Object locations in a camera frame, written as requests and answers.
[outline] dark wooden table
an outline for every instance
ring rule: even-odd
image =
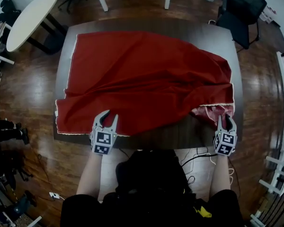
[[[235,114],[238,141],[242,139],[243,127],[243,93],[240,66],[236,48],[230,30],[208,25],[195,24],[187,20],[174,18],[124,18],[94,21],[75,25],[68,29],[56,78],[55,99],[65,97],[69,70],[70,55],[77,34],[98,31],[148,31],[167,35],[187,41],[214,54],[225,58],[232,70],[231,82],[234,84]],[[118,137],[115,148],[196,148],[213,145],[214,129],[202,124],[188,115],[173,125],[167,125],[131,137]],[[55,140],[89,145],[88,135],[63,135],[57,133],[55,113],[53,114],[53,137]]]

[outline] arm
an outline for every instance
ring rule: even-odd
[[[231,184],[229,181],[227,156],[218,155],[216,167],[213,171],[213,179],[212,184],[210,186],[209,197],[214,196],[216,193],[222,190],[230,188]]]
[[[100,191],[102,155],[90,153],[81,175],[77,194],[86,194],[98,199]]]

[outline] red fabric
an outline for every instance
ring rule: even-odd
[[[214,129],[217,128],[219,115],[222,116],[222,127],[226,129],[225,115],[233,117],[233,105],[201,106],[194,108],[192,114],[199,120],[208,123]]]
[[[66,98],[56,102],[58,132],[90,133],[95,116],[107,109],[119,114],[119,134],[174,123],[200,105],[233,103],[230,78],[225,59],[175,38],[81,34]]]

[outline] person's leg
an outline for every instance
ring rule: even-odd
[[[7,120],[0,120],[0,130],[13,129],[14,123]]]
[[[0,131],[0,142],[10,139],[23,140],[25,144],[28,144],[27,130],[22,129]]]

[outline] power strip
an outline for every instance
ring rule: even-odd
[[[49,192],[49,195],[52,197],[52,198],[56,198],[56,199],[59,199],[60,198],[60,195],[55,193],[55,192]]]

